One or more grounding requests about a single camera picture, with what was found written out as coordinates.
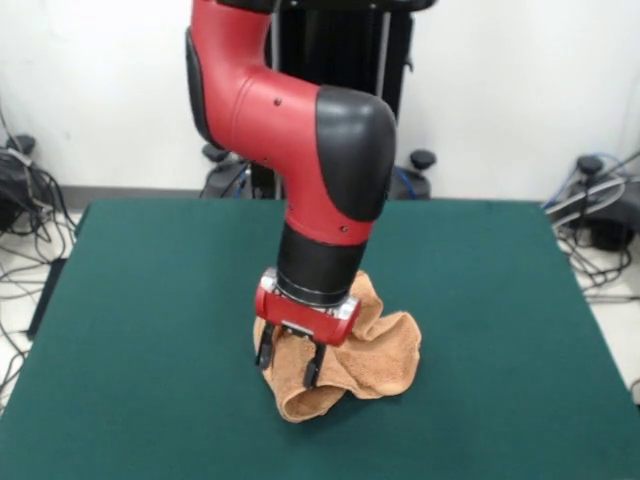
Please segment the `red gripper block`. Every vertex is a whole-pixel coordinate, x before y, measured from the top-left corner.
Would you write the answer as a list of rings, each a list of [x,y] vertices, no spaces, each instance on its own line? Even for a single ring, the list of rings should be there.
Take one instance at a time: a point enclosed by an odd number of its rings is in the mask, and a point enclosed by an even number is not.
[[[257,316],[266,322],[255,359],[260,369],[267,369],[271,365],[275,327],[289,329],[316,342],[314,355],[305,370],[305,388],[316,387],[326,354],[326,345],[343,344],[351,334],[361,310],[360,300],[351,296],[336,307],[321,309],[296,302],[281,295],[277,290],[269,291],[262,286],[257,288],[255,305]]]

